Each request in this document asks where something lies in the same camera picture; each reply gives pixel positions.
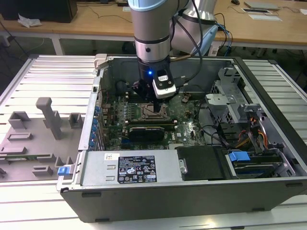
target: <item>laptop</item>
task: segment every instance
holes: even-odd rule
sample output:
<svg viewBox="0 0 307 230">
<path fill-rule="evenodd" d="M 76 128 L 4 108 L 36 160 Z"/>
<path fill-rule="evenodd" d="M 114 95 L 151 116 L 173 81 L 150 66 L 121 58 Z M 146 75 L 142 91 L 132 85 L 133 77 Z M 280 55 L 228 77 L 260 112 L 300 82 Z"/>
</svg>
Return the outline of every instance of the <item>laptop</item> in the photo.
<svg viewBox="0 0 307 230">
<path fill-rule="evenodd" d="M 251 9 L 263 9 L 263 10 L 272 10 L 272 11 L 277 11 L 280 9 L 278 6 L 271 3 L 254 2 L 254 1 L 245 1 L 244 3 Z"/>
</svg>

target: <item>yellow wire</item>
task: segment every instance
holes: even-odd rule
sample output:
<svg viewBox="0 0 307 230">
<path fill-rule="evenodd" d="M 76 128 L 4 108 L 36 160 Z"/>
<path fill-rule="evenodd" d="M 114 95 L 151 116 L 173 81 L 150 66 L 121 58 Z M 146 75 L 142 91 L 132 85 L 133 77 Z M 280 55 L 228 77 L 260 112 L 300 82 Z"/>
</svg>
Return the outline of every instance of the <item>yellow wire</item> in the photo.
<svg viewBox="0 0 307 230">
<path fill-rule="evenodd" d="M 236 148 L 241 147 L 242 145 L 246 144 L 247 142 L 249 142 L 249 139 L 246 139 L 245 141 L 243 141 L 242 143 L 238 144 L 236 146 Z"/>
<path fill-rule="evenodd" d="M 258 134 L 260 134 L 260 135 L 262 136 L 262 138 L 263 138 L 263 143 L 264 143 L 264 146 L 265 146 L 265 147 L 267 147 L 267 146 L 266 146 L 266 143 L 265 143 L 265 137 L 264 137 L 264 134 L 263 134 L 263 133 L 260 133 L 260 132 L 259 132 Z"/>
</svg>

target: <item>white paper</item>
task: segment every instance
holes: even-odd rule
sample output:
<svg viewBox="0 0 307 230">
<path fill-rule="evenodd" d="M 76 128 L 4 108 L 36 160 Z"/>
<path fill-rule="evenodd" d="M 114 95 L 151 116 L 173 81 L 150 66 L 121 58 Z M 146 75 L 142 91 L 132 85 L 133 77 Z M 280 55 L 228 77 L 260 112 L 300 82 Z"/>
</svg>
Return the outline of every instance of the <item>white paper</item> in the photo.
<svg viewBox="0 0 307 230">
<path fill-rule="evenodd" d="M 42 23 L 40 22 L 39 19 L 29 19 L 29 18 L 25 18 L 23 16 L 21 16 L 20 14 L 19 15 L 19 19 L 18 19 L 18 22 L 27 27 L 27 28 L 30 28 L 30 26 L 40 26 L 42 25 Z"/>
<path fill-rule="evenodd" d="M 300 9 L 300 11 L 301 11 L 301 13 L 302 13 L 303 15 L 307 15 L 307 10 Z"/>
<path fill-rule="evenodd" d="M 249 14 L 249 16 L 252 19 L 255 20 L 265 20 L 265 21 L 282 21 L 279 17 L 277 16 L 266 16 L 266 15 L 254 15 L 254 14 Z"/>
</svg>

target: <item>wooden desk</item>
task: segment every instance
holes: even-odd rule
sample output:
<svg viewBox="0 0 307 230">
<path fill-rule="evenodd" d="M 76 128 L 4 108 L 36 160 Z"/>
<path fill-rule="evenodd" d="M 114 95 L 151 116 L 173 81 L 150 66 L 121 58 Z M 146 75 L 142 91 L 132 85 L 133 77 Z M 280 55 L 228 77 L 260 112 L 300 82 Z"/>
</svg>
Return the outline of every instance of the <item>wooden desk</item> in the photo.
<svg viewBox="0 0 307 230">
<path fill-rule="evenodd" d="M 265 1 L 279 7 L 307 9 L 307 2 Z M 17 21 L 1 21 L 14 36 L 51 38 L 58 55 L 64 54 L 60 44 L 62 38 L 133 41 L 133 25 L 128 22 L 132 20 L 130 12 L 123 12 L 123 8 L 117 5 L 85 7 L 86 5 L 78 3 L 78 12 L 71 23 L 42 22 L 42 26 L 28 29 Z M 241 8 L 247 8 L 243 0 L 239 6 L 231 4 L 230 0 L 218 0 L 215 7 L 215 13 L 220 12 L 225 16 L 226 27 L 234 36 L 233 46 L 307 49 L 307 15 L 282 8 L 273 13 L 278 14 L 282 22 L 261 21 L 253 20 L 247 13 L 234 10 L 243 12 Z M 216 18 L 219 23 L 223 23 L 221 15 Z M 8 34 L 0 27 L 0 35 Z M 217 49 L 223 40 L 224 34 L 218 32 L 212 50 Z"/>
<path fill-rule="evenodd" d="M 243 13 L 241 8 L 248 7 L 243 0 L 240 2 L 241 4 L 237 6 L 227 0 L 218 0 L 214 11 L 225 16 L 226 28 L 233 34 L 233 46 L 307 49 L 307 15 L 301 12 L 294 13 L 289 8 L 282 8 L 307 9 L 307 2 L 265 0 L 281 8 L 279 11 L 272 11 L 271 16 L 278 16 L 282 22 L 254 20 L 248 13 Z M 223 23 L 221 15 L 217 15 L 216 18 L 219 23 Z M 220 44 L 221 42 L 215 41 L 213 46 L 218 47 Z"/>
<path fill-rule="evenodd" d="M 57 55 L 65 54 L 60 44 L 62 38 L 134 41 L 131 13 L 123 11 L 123 8 L 117 5 L 93 6 L 78 3 L 78 12 L 71 23 L 43 21 L 42 26 L 26 28 L 17 21 L 3 20 L 2 17 L 0 17 L 0 20 L 13 36 L 52 39 Z M 1 35 L 8 36 L 7 32 L 0 26 Z"/>
</svg>

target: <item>computer case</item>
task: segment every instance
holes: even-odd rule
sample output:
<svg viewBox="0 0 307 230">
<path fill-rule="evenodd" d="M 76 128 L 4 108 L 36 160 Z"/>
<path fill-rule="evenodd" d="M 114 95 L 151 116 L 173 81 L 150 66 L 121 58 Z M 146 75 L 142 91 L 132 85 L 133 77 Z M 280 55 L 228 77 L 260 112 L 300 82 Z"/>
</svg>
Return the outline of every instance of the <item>computer case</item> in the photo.
<svg viewBox="0 0 307 230">
<path fill-rule="evenodd" d="M 17 20 L 18 14 L 25 18 L 70 23 L 77 13 L 75 0 L 0 0 L 5 20 Z"/>
</svg>

